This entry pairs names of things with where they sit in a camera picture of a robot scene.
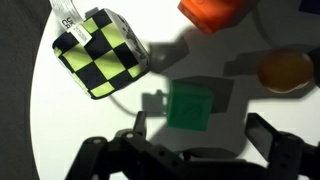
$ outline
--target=yellow and black checkered cube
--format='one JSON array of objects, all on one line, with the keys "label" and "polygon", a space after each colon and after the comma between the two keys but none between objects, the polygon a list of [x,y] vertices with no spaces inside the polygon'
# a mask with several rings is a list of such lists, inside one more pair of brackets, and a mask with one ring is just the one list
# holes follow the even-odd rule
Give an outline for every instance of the yellow and black checkered cube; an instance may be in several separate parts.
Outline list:
[{"label": "yellow and black checkered cube", "polygon": [[92,36],[87,45],[83,47],[65,32],[53,43],[53,49],[92,99],[106,97],[147,72],[105,10],[82,25]]}]

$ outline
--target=white table surface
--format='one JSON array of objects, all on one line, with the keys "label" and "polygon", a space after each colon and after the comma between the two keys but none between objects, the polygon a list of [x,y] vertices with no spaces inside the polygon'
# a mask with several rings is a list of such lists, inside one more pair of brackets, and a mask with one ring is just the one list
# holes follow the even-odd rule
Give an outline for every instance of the white table surface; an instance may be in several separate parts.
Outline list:
[{"label": "white table surface", "polygon": [[[299,2],[261,0],[258,5],[265,33],[280,47],[320,44],[320,16],[298,12]],[[178,0],[74,0],[83,18],[85,12],[94,7],[121,14],[146,44],[173,42],[184,29],[192,27],[178,11],[178,3]],[[147,74],[113,97],[130,112],[137,112],[142,109],[141,94],[154,94],[156,90],[167,93],[169,79],[196,75],[222,77],[224,63],[234,60],[237,55],[272,49],[258,29],[249,14],[238,26],[210,36],[199,32],[186,33],[184,38],[190,52],[184,59],[162,74]],[[51,47],[62,32],[51,13],[33,76],[31,136],[37,170],[40,179],[44,180],[64,179],[85,139],[104,136],[111,140],[118,130],[131,128],[135,119],[119,109],[110,98],[91,100],[74,82]],[[164,117],[148,117],[147,138],[172,150],[222,147],[240,154],[239,158],[265,166],[266,162],[251,143],[237,143],[238,138],[243,137],[245,118],[239,112],[242,109],[259,113],[277,129],[292,132],[310,144],[316,145],[320,140],[320,91],[317,88],[301,99],[284,100],[272,98],[273,95],[265,91],[254,76],[226,78],[235,80],[229,109],[211,116],[207,132],[167,128]]]}]

